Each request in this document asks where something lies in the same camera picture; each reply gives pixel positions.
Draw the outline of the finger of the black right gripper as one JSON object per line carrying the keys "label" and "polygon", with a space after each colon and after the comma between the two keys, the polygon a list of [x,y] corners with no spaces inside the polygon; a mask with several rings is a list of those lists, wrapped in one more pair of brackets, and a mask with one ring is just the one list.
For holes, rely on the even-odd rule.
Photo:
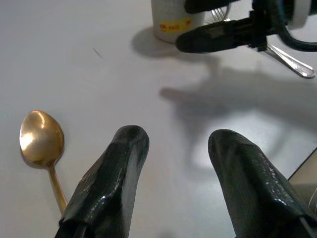
{"label": "finger of the black right gripper", "polygon": [[213,53],[247,45],[252,39],[252,21],[221,21],[204,25],[177,37],[175,46],[184,53]]}
{"label": "finger of the black right gripper", "polygon": [[184,9],[189,14],[211,11],[229,5],[236,0],[186,0]]}

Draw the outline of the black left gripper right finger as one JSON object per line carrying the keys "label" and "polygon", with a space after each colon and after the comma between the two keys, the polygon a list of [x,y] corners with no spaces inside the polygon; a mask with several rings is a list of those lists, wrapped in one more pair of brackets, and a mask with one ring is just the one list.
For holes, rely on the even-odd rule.
{"label": "black left gripper right finger", "polygon": [[238,238],[315,238],[317,217],[263,151],[243,135],[214,131],[212,166]]}

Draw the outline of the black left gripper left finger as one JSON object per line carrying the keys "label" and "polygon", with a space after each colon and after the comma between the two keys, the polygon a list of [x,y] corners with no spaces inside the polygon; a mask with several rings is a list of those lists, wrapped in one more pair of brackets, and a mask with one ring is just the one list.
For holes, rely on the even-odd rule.
{"label": "black left gripper left finger", "polygon": [[59,221],[57,238],[127,238],[149,137],[137,125],[118,129],[88,169]]}

